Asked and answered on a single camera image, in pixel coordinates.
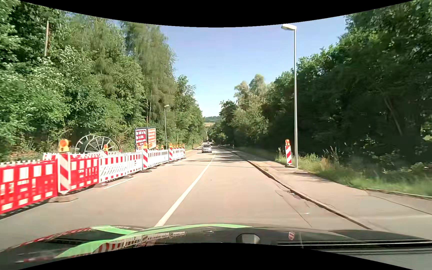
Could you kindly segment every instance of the black border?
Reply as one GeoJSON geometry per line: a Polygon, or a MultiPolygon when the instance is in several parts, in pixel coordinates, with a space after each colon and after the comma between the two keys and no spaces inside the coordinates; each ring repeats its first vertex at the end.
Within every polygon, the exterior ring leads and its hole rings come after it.
{"type": "Polygon", "coordinates": [[[407,269],[369,259],[291,246],[241,243],[181,243],[115,250],[5,269],[407,269]]]}
{"type": "Polygon", "coordinates": [[[101,18],[177,27],[254,27],[349,15],[409,1],[94,2],[29,0],[41,6],[101,18]]]}

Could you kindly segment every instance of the red and white barrier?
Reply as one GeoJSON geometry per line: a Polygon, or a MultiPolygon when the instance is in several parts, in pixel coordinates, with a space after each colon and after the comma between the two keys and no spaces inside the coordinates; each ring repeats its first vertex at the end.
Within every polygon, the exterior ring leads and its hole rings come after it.
{"type": "Polygon", "coordinates": [[[57,196],[56,160],[0,164],[0,214],[57,196]]]}
{"type": "Polygon", "coordinates": [[[180,160],[184,157],[184,149],[176,148],[173,150],[173,158],[174,160],[180,160]]]}
{"type": "Polygon", "coordinates": [[[91,186],[99,182],[99,156],[93,154],[71,155],[70,190],[91,186]]]}
{"type": "Polygon", "coordinates": [[[99,157],[99,182],[128,175],[128,156],[125,154],[99,157]]]}
{"type": "Polygon", "coordinates": [[[43,160],[0,163],[0,214],[184,156],[184,148],[170,147],[108,154],[44,153],[43,160]]]}
{"type": "Polygon", "coordinates": [[[150,150],[148,151],[148,166],[154,167],[168,162],[167,150],[150,150]]]}
{"type": "Polygon", "coordinates": [[[125,153],[128,155],[128,174],[134,174],[143,169],[143,151],[125,153]]]}

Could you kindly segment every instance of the sidewalk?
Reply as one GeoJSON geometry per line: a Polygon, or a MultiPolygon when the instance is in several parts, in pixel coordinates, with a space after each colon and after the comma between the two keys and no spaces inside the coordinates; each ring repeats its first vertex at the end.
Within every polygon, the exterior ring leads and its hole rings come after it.
{"type": "Polygon", "coordinates": [[[373,230],[432,240],[432,200],[356,189],[301,169],[286,168],[275,161],[228,150],[250,161],[299,195],[317,201],[320,206],[348,219],[373,230]]]}

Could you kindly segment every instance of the road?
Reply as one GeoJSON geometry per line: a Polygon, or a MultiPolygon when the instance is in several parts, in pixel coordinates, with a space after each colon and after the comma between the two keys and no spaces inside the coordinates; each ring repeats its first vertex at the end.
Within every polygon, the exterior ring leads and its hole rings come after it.
{"type": "Polygon", "coordinates": [[[45,203],[0,219],[0,249],[96,225],[273,224],[362,229],[269,179],[235,154],[193,151],[151,172],[90,188],[71,202],[45,203]]]}

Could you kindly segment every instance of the silver car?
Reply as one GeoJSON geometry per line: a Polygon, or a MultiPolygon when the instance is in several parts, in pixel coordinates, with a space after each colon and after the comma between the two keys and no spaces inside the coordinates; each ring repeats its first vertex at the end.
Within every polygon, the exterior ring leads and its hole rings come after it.
{"type": "Polygon", "coordinates": [[[207,153],[207,152],[209,153],[212,152],[210,144],[204,144],[201,148],[201,153],[207,153]]]}

